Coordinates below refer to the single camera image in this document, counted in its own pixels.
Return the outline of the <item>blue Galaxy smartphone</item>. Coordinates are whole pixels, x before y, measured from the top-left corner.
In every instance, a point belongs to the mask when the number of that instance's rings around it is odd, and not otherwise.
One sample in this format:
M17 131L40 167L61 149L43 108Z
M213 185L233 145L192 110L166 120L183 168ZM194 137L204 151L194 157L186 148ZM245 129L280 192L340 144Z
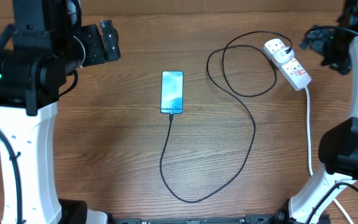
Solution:
M183 112L182 71L162 72L160 112L163 114L182 114Z

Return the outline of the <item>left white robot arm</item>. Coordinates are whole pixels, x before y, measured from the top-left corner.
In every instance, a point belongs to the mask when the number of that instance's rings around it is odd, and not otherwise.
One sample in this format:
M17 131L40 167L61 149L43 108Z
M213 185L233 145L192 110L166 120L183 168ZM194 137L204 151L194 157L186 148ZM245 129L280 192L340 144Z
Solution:
M3 223L112 223L108 212L57 195L53 132L61 87L83 67L121 53L110 20L83 25L72 1L13 2L0 34L0 160Z

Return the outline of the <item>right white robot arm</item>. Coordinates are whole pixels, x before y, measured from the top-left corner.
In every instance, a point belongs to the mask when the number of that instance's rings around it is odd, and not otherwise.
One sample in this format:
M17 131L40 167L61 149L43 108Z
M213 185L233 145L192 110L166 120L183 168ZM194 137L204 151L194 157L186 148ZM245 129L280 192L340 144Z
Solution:
M341 75L352 73L351 107L349 117L321 138L318 171L270 223L330 223L324 210L358 181L358 0L344 2L336 26L313 26L306 31L300 47L323 56L321 66L328 65Z

